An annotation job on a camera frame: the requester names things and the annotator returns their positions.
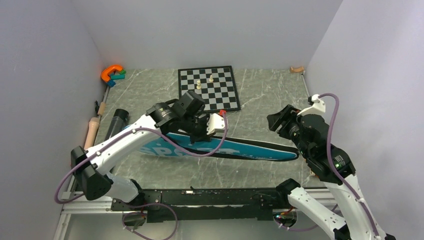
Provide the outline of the blue racket cover bag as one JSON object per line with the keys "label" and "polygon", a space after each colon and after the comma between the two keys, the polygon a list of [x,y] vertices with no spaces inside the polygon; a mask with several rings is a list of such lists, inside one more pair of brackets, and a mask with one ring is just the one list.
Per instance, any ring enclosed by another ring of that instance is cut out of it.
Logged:
{"label": "blue racket cover bag", "polygon": [[[201,155],[216,148],[222,138],[221,136],[213,136],[210,141],[191,144],[189,136],[184,132],[168,133],[167,137],[186,150]],[[187,156],[186,153],[162,138],[143,145],[139,152],[159,157]],[[211,156],[224,159],[288,162],[296,160],[299,155],[298,149],[292,146],[245,138],[226,137],[220,149]]]}

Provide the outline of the black shuttlecock tube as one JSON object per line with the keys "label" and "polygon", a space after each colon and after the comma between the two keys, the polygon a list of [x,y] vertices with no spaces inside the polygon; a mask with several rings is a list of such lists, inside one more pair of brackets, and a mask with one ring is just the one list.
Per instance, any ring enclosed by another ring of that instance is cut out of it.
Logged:
{"label": "black shuttlecock tube", "polygon": [[104,141],[109,140],[110,138],[121,132],[128,124],[128,119],[129,112],[125,109],[117,108],[109,124]]}

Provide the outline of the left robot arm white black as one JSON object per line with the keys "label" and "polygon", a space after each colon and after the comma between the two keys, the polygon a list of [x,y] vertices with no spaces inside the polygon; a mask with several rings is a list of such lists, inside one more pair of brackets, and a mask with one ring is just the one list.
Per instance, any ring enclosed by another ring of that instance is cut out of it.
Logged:
{"label": "left robot arm white black", "polygon": [[166,134],[184,131],[190,142],[207,141],[217,131],[226,129],[220,115],[201,115],[205,101],[195,92],[188,91],[179,99],[159,102],[149,108],[133,124],[110,139],[83,149],[71,151],[71,175],[81,186],[83,196],[89,201],[103,196],[117,198],[131,210],[144,203],[144,192],[133,179],[111,174],[111,169],[124,157],[159,138],[168,140]]}

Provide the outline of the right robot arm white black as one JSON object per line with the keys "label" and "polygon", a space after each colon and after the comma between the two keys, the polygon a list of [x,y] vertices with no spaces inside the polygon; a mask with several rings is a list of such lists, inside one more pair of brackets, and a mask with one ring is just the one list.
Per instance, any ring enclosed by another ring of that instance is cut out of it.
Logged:
{"label": "right robot arm white black", "polygon": [[276,187],[276,203],[290,205],[308,216],[332,240],[394,240],[375,220],[361,192],[349,155],[328,140],[329,125],[317,114],[301,115],[287,105],[266,117],[270,131],[291,140],[307,165],[330,191],[341,215],[309,196],[290,178]]}

